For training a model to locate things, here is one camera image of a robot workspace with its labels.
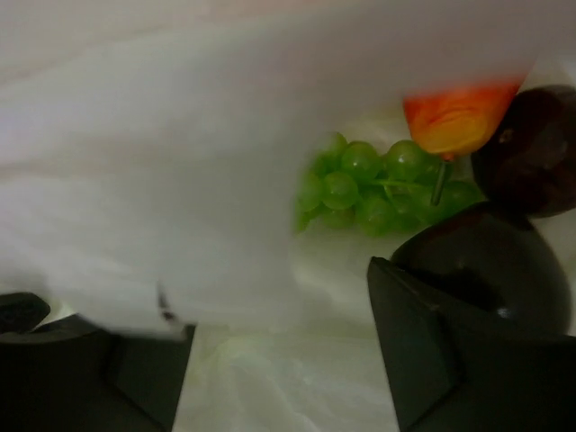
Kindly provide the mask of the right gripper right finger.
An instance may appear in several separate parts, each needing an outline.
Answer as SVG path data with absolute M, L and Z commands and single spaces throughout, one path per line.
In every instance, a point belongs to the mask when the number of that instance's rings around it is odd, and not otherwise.
M 573 431 L 575 339 L 436 290 L 380 257 L 367 283 L 402 431 Z

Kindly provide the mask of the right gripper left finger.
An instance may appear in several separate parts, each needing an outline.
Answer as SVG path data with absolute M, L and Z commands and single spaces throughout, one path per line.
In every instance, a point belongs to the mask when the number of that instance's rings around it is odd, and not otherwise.
M 77 314 L 46 322 L 35 294 L 1 297 L 3 431 L 170 431 L 194 328 L 178 340 L 127 337 Z

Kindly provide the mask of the translucent plastic bag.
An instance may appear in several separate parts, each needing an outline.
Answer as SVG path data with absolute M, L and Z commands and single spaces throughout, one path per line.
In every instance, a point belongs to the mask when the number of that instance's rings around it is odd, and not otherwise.
M 394 431 L 365 270 L 295 236 L 331 131 L 415 90 L 575 75 L 572 1 L 4 1 L 1 289 L 193 343 L 170 431 Z

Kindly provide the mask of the orange fake fruit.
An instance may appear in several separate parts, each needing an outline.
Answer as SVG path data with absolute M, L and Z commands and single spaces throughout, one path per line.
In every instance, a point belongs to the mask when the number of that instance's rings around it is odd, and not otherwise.
M 402 107 L 410 136 L 446 160 L 471 154 L 491 138 L 521 86 L 515 80 L 406 97 Z

